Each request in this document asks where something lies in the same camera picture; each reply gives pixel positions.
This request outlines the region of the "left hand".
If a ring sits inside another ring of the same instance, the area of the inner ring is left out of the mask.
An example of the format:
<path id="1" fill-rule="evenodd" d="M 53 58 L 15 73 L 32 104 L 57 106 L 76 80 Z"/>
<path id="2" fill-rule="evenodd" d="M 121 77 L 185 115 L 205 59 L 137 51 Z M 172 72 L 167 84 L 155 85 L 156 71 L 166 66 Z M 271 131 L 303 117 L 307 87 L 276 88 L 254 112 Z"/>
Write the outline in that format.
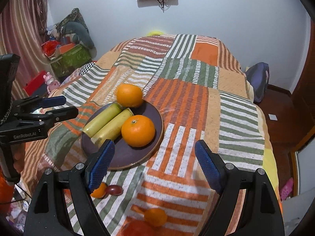
<path id="1" fill-rule="evenodd" d="M 25 151 L 26 144 L 20 143 L 11 146 L 12 155 L 14 158 L 14 168 L 18 173 L 21 173 L 25 166 Z"/>

